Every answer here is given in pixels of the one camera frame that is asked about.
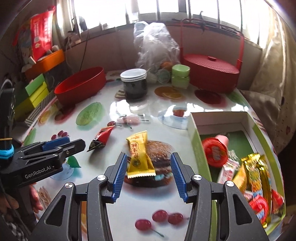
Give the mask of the left human hand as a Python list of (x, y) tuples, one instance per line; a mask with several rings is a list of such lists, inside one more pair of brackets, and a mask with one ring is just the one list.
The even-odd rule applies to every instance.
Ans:
[(29, 190), (30, 190), (29, 195), (30, 195), (32, 210), (34, 211), (34, 213), (39, 213), (39, 211), (43, 211), (44, 208), (39, 200), (39, 194), (37, 190), (34, 188), (33, 185), (29, 186)]

